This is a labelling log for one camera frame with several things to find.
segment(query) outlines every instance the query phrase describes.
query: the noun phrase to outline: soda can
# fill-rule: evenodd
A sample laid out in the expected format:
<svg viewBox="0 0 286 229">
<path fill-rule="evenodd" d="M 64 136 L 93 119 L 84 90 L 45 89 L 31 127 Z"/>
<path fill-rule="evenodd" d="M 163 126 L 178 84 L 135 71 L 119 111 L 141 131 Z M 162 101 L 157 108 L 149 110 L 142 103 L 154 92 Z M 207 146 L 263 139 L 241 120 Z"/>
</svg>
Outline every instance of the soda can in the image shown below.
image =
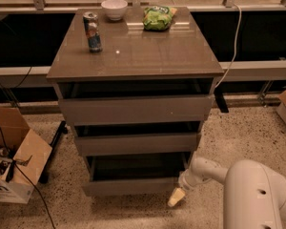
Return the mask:
<svg viewBox="0 0 286 229">
<path fill-rule="evenodd" d="M 83 15 L 83 21 L 85 25 L 85 31 L 87 31 L 89 23 L 95 23 L 98 26 L 98 15 L 96 12 L 86 11 Z"/>
<path fill-rule="evenodd" d="M 103 48 L 96 23 L 88 23 L 88 31 L 86 32 L 86 35 L 90 52 L 101 52 Z"/>
</svg>

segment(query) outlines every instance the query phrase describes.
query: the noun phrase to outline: gray cabinet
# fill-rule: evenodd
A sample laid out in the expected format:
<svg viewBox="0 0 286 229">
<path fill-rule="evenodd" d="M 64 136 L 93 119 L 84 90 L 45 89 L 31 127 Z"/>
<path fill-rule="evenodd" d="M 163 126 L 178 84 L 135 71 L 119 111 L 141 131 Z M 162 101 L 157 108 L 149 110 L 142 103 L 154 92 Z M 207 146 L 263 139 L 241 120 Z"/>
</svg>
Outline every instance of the gray cabinet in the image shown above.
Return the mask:
<svg viewBox="0 0 286 229">
<path fill-rule="evenodd" d="M 84 11 L 47 76 L 90 173 L 83 189 L 87 196 L 172 191 L 198 146 L 223 71 L 186 8 L 163 32 L 129 30 L 128 15 L 111 22 L 94 10 L 99 53 L 89 53 Z"/>
</svg>

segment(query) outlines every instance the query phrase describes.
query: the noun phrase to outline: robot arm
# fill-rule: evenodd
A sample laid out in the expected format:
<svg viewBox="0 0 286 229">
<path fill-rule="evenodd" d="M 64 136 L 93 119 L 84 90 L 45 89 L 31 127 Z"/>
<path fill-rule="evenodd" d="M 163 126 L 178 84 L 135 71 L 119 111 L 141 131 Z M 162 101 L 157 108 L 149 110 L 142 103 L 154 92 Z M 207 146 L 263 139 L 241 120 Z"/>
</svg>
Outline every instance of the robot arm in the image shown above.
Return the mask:
<svg viewBox="0 0 286 229">
<path fill-rule="evenodd" d="M 169 200 L 174 206 L 195 185 L 214 179 L 224 185 L 224 229 L 282 229 L 286 220 L 286 177 L 252 160 L 229 170 L 194 157 Z"/>
</svg>

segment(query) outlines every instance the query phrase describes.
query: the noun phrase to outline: bag of chips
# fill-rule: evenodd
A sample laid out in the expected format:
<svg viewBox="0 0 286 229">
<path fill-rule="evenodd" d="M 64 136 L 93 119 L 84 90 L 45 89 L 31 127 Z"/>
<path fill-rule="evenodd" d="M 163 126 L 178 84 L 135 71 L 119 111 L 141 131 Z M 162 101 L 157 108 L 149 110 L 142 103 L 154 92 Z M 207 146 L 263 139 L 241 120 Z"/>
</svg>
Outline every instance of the bag of chips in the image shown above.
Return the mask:
<svg viewBox="0 0 286 229">
<path fill-rule="evenodd" d="M 148 31 L 164 31 L 172 23 L 177 9 L 164 6 L 153 6 L 144 9 L 144 29 Z"/>
</svg>

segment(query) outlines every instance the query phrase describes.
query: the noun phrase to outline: terrazzo floor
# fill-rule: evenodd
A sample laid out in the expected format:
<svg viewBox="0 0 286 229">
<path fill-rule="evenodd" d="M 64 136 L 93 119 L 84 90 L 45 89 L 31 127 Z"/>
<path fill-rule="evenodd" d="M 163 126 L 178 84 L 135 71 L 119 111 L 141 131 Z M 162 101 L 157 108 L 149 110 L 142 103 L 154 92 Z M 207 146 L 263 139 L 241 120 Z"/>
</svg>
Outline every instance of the terrazzo floor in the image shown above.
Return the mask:
<svg viewBox="0 0 286 229">
<path fill-rule="evenodd" d="M 51 142 L 61 114 L 24 114 L 31 128 Z M 197 154 L 229 167 L 250 158 L 286 176 L 286 126 L 276 107 L 237 107 L 222 114 L 213 108 Z M 72 132 L 62 135 L 51 163 L 50 181 L 38 184 L 56 228 L 90 229 L 221 229 L 223 187 L 211 181 L 197 186 L 174 208 L 170 194 L 87 198 L 81 186 L 88 171 L 73 144 Z M 28 204 L 0 203 L 0 229 L 51 228 L 36 191 Z"/>
</svg>

